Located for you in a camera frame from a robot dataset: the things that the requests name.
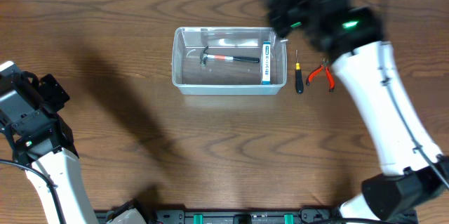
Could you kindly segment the white blue small box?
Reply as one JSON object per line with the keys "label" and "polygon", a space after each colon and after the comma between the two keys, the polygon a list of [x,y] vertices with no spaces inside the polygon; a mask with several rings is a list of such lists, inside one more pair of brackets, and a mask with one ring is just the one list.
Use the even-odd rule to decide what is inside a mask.
{"label": "white blue small box", "polygon": [[271,82],[271,44],[264,41],[262,46],[262,85]]}

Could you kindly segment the black orange hammer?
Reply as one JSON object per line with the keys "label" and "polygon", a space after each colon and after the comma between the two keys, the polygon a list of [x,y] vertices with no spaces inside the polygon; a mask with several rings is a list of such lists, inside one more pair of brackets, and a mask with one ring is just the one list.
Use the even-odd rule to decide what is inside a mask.
{"label": "black orange hammer", "polygon": [[259,58],[246,57],[246,56],[231,56],[231,55],[214,55],[208,53],[209,46],[206,46],[200,53],[200,66],[205,67],[209,60],[221,60],[228,62],[250,62],[250,63],[260,63]]}

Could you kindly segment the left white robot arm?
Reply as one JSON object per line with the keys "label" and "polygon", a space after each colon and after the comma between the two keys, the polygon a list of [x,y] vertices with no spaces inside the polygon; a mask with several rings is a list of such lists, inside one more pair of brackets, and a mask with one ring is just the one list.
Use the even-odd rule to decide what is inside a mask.
{"label": "left white robot arm", "polygon": [[71,128],[58,114],[69,100],[51,74],[38,78],[12,62],[1,64],[1,133],[9,164],[25,171],[49,223],[96,223]]}

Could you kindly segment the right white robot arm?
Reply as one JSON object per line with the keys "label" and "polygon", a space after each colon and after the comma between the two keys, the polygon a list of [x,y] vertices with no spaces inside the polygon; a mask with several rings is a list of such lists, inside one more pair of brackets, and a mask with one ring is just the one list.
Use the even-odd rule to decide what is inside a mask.
{"label": "right white robot arm", "polygon": [[373,140],[381,174],[339,205],[329,223],[411,223],[448,189],[448,157],[423,127],[403,86],[381,18],[351,0],[264,0],[280,37],[300,29],[325,53]]}

